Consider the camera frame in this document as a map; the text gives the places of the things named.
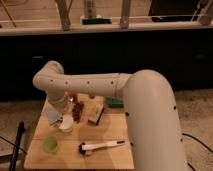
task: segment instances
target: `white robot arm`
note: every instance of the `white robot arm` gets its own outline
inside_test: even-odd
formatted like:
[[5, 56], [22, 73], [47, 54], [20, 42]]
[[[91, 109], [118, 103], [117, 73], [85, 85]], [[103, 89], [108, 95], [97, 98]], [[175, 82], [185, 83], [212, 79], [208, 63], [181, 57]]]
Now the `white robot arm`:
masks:
[[61, 64], [48, 62], [33, 78], [50, 103], [66, 91], [122, 99], [136, 171], [187, 171], [187, 160], [173, 91], [159, 73], [64, 75]]

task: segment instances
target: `dark background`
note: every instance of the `dark background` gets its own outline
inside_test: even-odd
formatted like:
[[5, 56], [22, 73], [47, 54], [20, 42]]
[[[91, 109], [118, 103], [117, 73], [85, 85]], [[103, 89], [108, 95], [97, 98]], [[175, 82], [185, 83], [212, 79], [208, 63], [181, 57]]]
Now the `dark background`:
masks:
[[213, 29], [0, 37], [0, 100], [36, 99], [34, 74], [57, 60], [66, 74], [153, 69], [174, 90], [213, 87]]

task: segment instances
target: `green bowl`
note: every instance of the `green bowl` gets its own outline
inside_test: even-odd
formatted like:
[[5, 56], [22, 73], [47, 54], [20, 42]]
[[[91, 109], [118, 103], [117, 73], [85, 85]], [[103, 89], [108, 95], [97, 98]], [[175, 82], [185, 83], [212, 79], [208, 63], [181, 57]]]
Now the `green bowl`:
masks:
[[58, 150], [58, 140], [55, 137], [48, 137], [43, 142], [43, 150], [47, 153], [56, 153]]

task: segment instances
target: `black cable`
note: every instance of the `black cable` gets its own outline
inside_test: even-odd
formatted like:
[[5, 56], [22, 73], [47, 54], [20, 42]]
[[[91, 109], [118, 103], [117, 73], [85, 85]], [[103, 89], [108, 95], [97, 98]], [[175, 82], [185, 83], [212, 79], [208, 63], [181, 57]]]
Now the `black cable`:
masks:
[[72, 7], [72, 3], [73, 3], [73, 0], [70, 0], [70, 4], [69, 4], [69, 7], [68, 7], [68, 9], [67, 9], [68, 13], [69, 13], [69, 12], [70, 12], [70, 10], [71, 10], [71, 7]]
[[190, 163], [188, 163], [188, 166], [189, 166], [193, 171], [196, 171], [195, 168], [194, 168]]
[[2, 140], [6, 141], [7, 143], [11, 144], [12, 146], [14, 146], [14, 147], [20, 149], [20, 150], [23, 151], [25, 154], [27, 154], [27, 152], [26, 152], [23, 148], [16, 146], [14, 143], [12, 143], [11, 141], [9, 141], [9, 140], [7, 140], [6, 138], [2, 137], [1, 135], [0, 135], [0, 138], [1, 138]]
[[207, 150], [209, 150], [211, 153], [213, 153], [213, 150], [209, 147], [209, 146], [207, 146], [206, 144], [204, 144], [201, 140], [199, 140], [198, 138], [196, 138], [196, 137], [194, 137], [194, 136], [192, 136], [192, 135], [190, 135], [190, 134], [187, 134], [187, 133], [182, 133], [184, 136], [187, 136], [187, 137], [190, 137], [190, 138], [192, 138], [192, 139], [194, 139], [194, 140], [196, 140], [197, 142], [199, 142], [201, 145], [203, 145]]

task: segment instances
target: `wooden tabletop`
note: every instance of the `wooden tabletop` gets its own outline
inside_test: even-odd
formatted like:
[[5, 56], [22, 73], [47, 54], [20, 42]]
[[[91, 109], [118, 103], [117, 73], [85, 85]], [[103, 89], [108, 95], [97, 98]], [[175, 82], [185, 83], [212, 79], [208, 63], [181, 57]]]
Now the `wooden tabletop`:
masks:
[[[90, 99], [87, 95], [78, 95], [83, 101], [81, 120], [75, 123], [73, 131], [64, 133], [48, 124], [44, 109], [45, 102], [35, 134], [33, 136], [24, 167], [27, 169], [134, 169], [131, 147], [128, 139], [126, 118], [122, 109], [106, 109], [98, 126], [88, 124], [88, 118], [97, 103], [104, 103], [103, 97]], [[55, 154], [43, 151], [44, 139], [54, 136], [59, 141]], [[78, 151], [82, 142], [104, 142], [125, 140], [125, 145], [96, 150], [90, 156], [83, 156]]]

